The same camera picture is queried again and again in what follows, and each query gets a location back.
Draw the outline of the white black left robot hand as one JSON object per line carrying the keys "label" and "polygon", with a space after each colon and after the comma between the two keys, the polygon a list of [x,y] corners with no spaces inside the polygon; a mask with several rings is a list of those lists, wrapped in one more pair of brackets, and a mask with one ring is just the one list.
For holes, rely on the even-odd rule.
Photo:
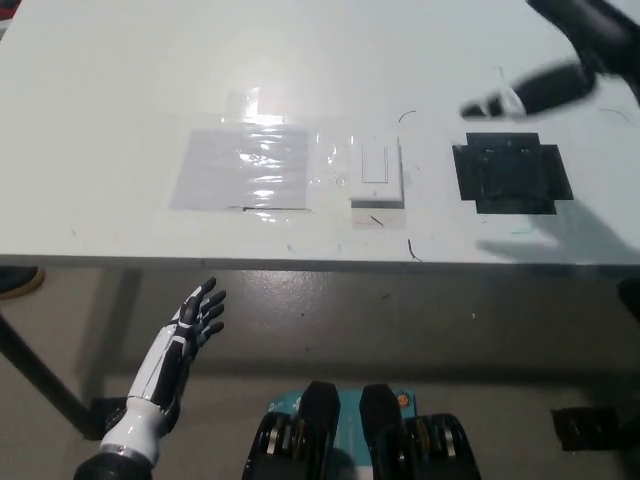
{"label": "white black left robot hand", "polygon": [[126,411],[105,434],[99,451],[141,460],[155,466],[160,440],[180,414],[190,367],[199,350],[224,328],[224,290],[216,279],[198,286],[164,325],[148,350],[126,400]]}

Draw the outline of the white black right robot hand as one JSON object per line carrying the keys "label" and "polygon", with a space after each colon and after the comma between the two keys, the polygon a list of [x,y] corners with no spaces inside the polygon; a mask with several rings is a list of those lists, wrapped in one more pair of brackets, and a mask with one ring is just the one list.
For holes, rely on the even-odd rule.
{"label": "white black right robot hand", "polygon": [[464,119],[518,119],[527,115],[525,106],[512,88],[501,89],[482,99],[473,100],[460,109]]}

